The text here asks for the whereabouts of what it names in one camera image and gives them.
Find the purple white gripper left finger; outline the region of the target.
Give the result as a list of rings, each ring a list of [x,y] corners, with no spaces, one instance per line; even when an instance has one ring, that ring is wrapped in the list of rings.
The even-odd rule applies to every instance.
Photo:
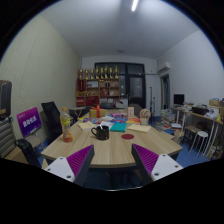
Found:
[[[83,186],[94,155],[94,146],[89,145],[68,157],[58,157],[45,171]]]

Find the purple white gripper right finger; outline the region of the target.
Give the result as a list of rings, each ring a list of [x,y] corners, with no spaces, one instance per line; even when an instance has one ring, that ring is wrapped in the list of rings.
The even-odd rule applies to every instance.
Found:
[[[158,155],[137,144],[132,145],[131,153],[139,169],[144,185],[182,169],[182,166],[168,154]]]

